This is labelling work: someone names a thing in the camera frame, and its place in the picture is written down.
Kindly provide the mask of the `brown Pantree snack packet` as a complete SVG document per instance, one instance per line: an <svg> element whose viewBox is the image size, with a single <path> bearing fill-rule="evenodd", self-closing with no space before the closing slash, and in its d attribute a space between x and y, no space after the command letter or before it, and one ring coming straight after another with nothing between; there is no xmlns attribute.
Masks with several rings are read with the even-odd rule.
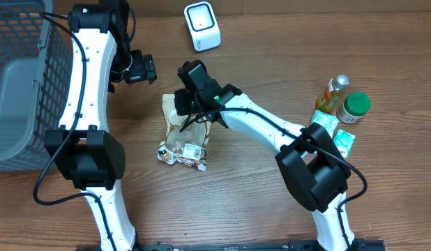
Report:
<svg viewBox="0 0 431 251"><path fill-rule="evenodd" d="M182 147L185 144L194 144L198 146L206 146L208 144L211 127L209 122L194 122L180 132L180 129L184 126L187 115L179 116L177 114L173 94L164 94L162 96L162 110L167 125L167 131L165 139L160 143L161 146L165 145L171 150L175 146Z"/></svg>

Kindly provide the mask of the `brown white snack wrapper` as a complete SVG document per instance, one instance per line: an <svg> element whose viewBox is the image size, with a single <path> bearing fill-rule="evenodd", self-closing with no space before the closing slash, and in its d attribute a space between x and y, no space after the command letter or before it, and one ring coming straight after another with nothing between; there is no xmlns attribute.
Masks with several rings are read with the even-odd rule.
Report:
<svg viewBox="0 0 431 251"><path fill-rule="evenodd" d="M207 167L207 144L207 139L202 144L186 143L180 140L162 142L157 151L157 158L168 165L181 163L204 172Z"/></svg>

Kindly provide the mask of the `clear plastic container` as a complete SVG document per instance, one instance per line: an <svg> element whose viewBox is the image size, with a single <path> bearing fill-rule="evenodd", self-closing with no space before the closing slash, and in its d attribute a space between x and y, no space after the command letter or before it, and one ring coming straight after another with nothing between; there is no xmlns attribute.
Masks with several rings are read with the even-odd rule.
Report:
<svg viewBox="0 0 431 251"><path fill-rule="evenodd" d="M315 109L329 114L339 99L345 94L348 85L349 78L346 75L338 75L332 78L327 88L318 96L315 102Z"/></svg>

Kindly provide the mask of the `teal white snack packet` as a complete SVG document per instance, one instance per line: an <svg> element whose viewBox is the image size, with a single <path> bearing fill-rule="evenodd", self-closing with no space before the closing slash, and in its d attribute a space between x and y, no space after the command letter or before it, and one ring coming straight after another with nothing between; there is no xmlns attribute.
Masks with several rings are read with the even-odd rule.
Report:
<svg viewBox="0 0 431 251"><path fill-rule="evenodd" d="M335 132L335 129L337 128L339 122L340 121L337 116L316 110L312 116L312 120L310 123L318 123L319 125L323 126L330 135L330 137L333 138L333 133Z"/></svg>

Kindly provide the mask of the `teal small carton box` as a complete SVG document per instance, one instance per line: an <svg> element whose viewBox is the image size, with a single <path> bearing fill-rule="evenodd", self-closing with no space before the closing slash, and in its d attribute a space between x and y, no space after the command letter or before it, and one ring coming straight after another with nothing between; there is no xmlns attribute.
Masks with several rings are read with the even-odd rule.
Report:
<svg viewBox="0 0 431 251"><path fill-rule="evenodd" d="M333 141L344 159L347 159L349 157L355 138L355 135L342 129L339 129L336 132Z"/></svg>

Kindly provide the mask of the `green lid spice jar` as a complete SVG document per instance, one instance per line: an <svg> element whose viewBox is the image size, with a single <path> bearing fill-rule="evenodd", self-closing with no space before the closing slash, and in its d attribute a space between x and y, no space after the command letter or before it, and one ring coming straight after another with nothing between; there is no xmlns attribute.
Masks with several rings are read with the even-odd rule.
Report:
<svg viewBox="0 0 431 251"><path fill-rule="evenodd" d="M371 108L369 97L363 92L353 92L337 110L337 117L343 123L356 123Z"/></svg>

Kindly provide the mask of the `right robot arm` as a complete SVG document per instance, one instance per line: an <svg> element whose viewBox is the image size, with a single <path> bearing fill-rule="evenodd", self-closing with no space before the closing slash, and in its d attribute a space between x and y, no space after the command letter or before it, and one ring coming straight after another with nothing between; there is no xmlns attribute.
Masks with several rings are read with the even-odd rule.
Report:
<svg viewBox="0 0 431 251"><path fill-rule="evenodd" d="M242 132L274 156L291 196L310 211L323 250L355 250L355 236L345 211L351 169L326 129L285 121L255 104L240 89L221 86L199 59L177 72L184 88L175 92L184 126L200 119Z"/></svg>

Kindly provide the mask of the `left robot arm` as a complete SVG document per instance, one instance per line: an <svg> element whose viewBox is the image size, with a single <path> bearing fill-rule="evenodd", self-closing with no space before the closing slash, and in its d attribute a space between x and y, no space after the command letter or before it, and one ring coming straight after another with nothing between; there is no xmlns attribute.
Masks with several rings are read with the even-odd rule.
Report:
<svg viewBox="0 0 431 251"><path fill-rule="evenodd" d="M157 79L153 57L130 48L135 34L128 19L134 15L125 0L76 4L64 16L67 26L58 26L72 39L72 70L58 127L46 130L43 142L48 165L56 165L79 192L49 204L85 197L100 234L98 250L139 249L121 189L126 153L107 124L114 84Z"/></svg>

